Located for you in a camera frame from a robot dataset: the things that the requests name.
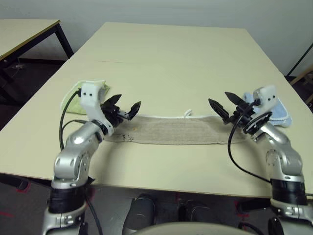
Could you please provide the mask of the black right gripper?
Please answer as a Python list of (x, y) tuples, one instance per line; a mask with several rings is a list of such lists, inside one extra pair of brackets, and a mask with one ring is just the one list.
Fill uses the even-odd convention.
[(225, 92), (225, 95), (233, 104), (237, 106), (233, 115), (229, 116), (229, 113), (219, 102), (209, 98), (208, 102), (211, 108), (222, 118), (225, 125), (230, 123), (233, 125), (236, 123), (238, 123), (238, 125), (248, 124), (252, 120), (251, 116), (255, 114), (253, 111), (253, 103), (246, 105), (244, 100), (231, 92)]

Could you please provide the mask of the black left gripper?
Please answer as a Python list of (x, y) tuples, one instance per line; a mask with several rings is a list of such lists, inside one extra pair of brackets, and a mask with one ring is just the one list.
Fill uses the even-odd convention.
[(107, 99), (105, 103), (101, 104), (101, 110), (105, 115), (105, 118), (113, 127), (119, 126), (124, 120), (132, 120), (138, 113), (141, 106), (141, 101), (139, 101), (131, 107), (128, 113), (121, 111), (120, 108), (115, 105), (121, 96), (122, 94), (113, 95)]

